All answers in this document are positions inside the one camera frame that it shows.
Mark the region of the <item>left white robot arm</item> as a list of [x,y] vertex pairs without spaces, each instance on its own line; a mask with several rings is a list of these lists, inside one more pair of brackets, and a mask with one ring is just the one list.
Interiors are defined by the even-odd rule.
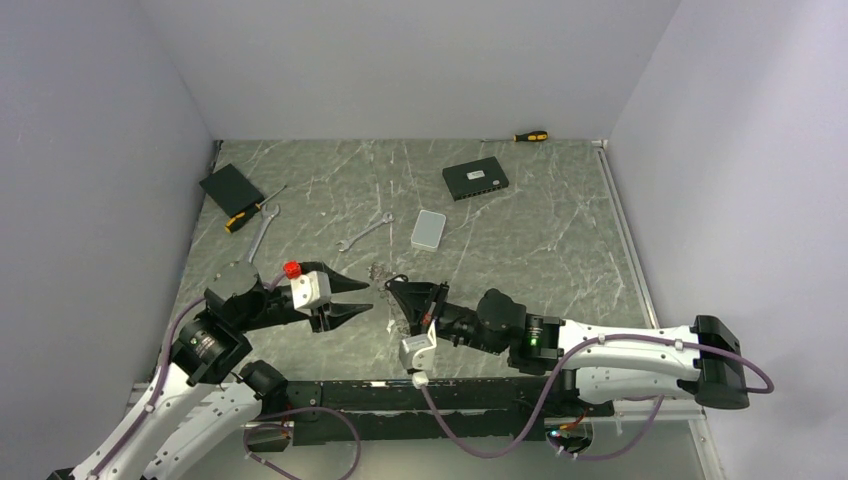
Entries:
[[242,424],[279,417],[294,393],[275,367],[246,361],[248,333],[301,321],[329,332],[371,308],[335,304],[332,295],[367,286],[316,261],[288,262],[270,284],[248,261],[222,267],[195,301],[195,317],[169,327],[153,379],[119,425],[51,478],[175,478]]

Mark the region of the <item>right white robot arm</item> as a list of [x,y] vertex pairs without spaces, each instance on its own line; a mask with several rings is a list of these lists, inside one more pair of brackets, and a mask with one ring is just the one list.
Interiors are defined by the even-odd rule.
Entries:
[[497,290],[474,309],[449,302],[445,283],[388,280],[386,290],[409,324],[399,358],[416,385],[425,384],[440,341],[492,355],[527,375],[560,372],[551,388],[557,411],[574,415],[586,405],[659,395],[690,396],[722,410],[749,406],[741,343],[717,317],[691,326],[639,329],[591,325],[530,313]]

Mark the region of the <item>grey plastic box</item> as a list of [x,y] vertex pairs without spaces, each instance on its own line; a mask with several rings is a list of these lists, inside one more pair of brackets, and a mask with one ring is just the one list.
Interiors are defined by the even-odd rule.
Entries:
[[411,234],[411,246],[418,250],[436,252],[446,223],[447,217],[444,214],[421,210]]

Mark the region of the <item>small silver wrench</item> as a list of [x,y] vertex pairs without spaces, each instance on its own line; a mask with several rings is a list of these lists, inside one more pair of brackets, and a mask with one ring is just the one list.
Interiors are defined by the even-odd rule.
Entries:
[[369,235],[374,230],[382,227],[383,225],[391,224],[394,221],[394,215],[392,212],[385,212],[377,221],[365,227],[362,231],[357,234],[351,236],[350,238],[340,240],[337,242],[338,251],[346,252],[351,249],[351,247],[358,242],[361,238]]

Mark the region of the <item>large silver wrench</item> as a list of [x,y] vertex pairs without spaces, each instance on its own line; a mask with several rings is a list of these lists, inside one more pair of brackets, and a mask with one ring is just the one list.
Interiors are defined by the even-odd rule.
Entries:
[[249,249],[247,250],[247,252],[244,256],[245,262],[247,262],[247,263],[253,263],[254,262],[254,259],[257,255],[257,252],[260,248],[260,245],[263,241],[263,238],[266,235],[266,232],[267,232],[270,224],[279,215],[279,213],[280,213],[280,206],[278,204],[263,205],[260,208],[261,223],[260,223],[260,225],[259,225],[259,227],[258,227],[258,229],[257,229],[257,231],[256,231],[256,233],[255,233],[255,235],[252,239],[252,242],[249,246]]

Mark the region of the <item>yellow black screwdriver near box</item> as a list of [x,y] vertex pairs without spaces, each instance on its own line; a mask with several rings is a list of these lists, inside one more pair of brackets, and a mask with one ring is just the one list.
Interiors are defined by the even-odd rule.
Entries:
[[276,192],[263,199],[259,203],[254,203],[253,205],[246,207],[243,211],[231,217],[227,223],[225,224],[225,231],[227,233],[234,233],[241,228],[256,214],[258,213],[271,199],[279,195],[282,191],[287,188],[287,184],[284,184],[280,189]]

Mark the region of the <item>black flat box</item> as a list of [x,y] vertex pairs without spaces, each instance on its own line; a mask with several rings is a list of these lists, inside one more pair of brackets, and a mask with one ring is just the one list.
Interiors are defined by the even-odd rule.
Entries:
[[231,164],[203,178],[199,185],[228,217],[234,217],[265,199],[262,192]]

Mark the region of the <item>black network switch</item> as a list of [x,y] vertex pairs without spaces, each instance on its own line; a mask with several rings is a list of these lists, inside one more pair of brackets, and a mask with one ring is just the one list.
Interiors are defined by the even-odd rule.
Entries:
[[442,177],[454,201],[505,189],[510,184],[494,156],[446,167]]

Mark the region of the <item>yellow black screwdriver at wall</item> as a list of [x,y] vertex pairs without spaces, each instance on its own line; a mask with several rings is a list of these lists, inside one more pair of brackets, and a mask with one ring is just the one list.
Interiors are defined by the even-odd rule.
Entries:
[[483,139],[482,142],[512,142],[512,143],[540,143],[547,141],[549,134],[544,130],[536,130],[526,133],[515,134],[510,138],[504,139]]

